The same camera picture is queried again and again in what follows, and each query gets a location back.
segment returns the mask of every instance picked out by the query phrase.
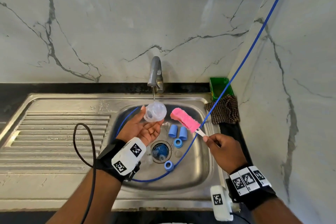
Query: checkered cloth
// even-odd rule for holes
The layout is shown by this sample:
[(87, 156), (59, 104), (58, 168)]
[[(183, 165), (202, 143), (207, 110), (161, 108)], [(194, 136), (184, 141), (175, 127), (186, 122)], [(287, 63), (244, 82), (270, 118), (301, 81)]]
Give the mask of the checkered cloth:
[[(205, 109), (210, 111), (214, 103), (205, 104)], [(221, 98), (211, 113), (211, 120), (212, 124), (221, 122), (236, 124), (240, 121), (237, 97), (226, 95)]]

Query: green container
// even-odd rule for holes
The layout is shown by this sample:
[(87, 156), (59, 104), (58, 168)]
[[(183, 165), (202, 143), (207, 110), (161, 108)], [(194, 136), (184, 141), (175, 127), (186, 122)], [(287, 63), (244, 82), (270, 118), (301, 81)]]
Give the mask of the green container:
[[(210, 77), (210, 90), (212, 101), (216, 101), (219, 98), (228, 83), (229, 79), (226, 77)], [(231, 85), (226, 89), (223, 96), (225, 95), (234, 96)]]

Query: faucet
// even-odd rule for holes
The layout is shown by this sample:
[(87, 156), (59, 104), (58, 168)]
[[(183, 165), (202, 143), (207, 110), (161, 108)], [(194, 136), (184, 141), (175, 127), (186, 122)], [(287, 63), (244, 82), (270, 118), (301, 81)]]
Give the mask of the faucet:
[(159, 94), (163, 93), (162, 67), (161, 60), (158, 56), (154, 56), (152, 59), (147, 86), (156, 86), (156, 92)]

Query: black cable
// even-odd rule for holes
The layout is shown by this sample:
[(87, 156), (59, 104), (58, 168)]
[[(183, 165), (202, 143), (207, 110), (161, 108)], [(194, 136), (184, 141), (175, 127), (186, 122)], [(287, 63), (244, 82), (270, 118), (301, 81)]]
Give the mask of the black cable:
[[(87, 132), (89, 133), (89, 136), (90, 136), (90, 140), (91, 140), (91, 144), (92, 144), (92, 153), (93, 153), (93, 163), (92, 165), (90, 165), (88, 162), (85, 161), (85, 159), (81, 156), (81, 154), (79, 153), (79, 151), (77, 150), (77, 147), (76, 147), (76, 131), (77, 131), (77, 128), (78, 126), (82, 125), (83, 127), (86, 128)], [(83, 219), (81, 221), (81, 224), (84, 223), (86, 217), (87, 217), (87, 214), (89, 213), (89, 210), (90, 210), (90, 207), (91, 207), (91, 203), (92, 203), (92, 199), (93, 199), (93, 194), (95, 192), (95, 185), (96, 185), (96, 147), (95, 147), (95, 142), (93, 140), (93, 136), (92, 136), (92, 133), (91, 133), (91, 130), (90, 128), (84, 124), (84, 123), (78, 123), (74, 130), (73, 130), (73, 147), (75, 148), (75, 151), (78, 155), (78, 157), (86, 164), (88, 165), (89, 167), (92, 167), (92, 187), (91, 187), (91, 192), (90, 192), (90, 197), (89, 197), (89, 202), (87, 204), (87, 207), (86, 207), (86, 210), (85, 210), (85, 213), (84, 213), (84, 216), (83, 216)]]
[(230, 214), (231, 214), (231, 215), (234, 215), (234, 216), (237, 216), (237, 217), (239, 217), (239, 218), (245, 220), (248, 224), (251, 224), (251, 222), (249, 222), (246, 218), (241, 217), (241, 216), (240, 216), (239, 214), (237, 214), (237, 213), (230, 213)]

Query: white marble backsplash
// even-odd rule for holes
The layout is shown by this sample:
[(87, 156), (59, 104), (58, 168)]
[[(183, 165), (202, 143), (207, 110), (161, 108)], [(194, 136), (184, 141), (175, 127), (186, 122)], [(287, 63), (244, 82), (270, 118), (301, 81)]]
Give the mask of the white marble backsplash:
[(233, 83), (254, 164), (308, 224), (336, 219), (335, 13), (335, 0), (281, 0)]
[(227, 76), (262, 0), (0, 0), (0, 82)]

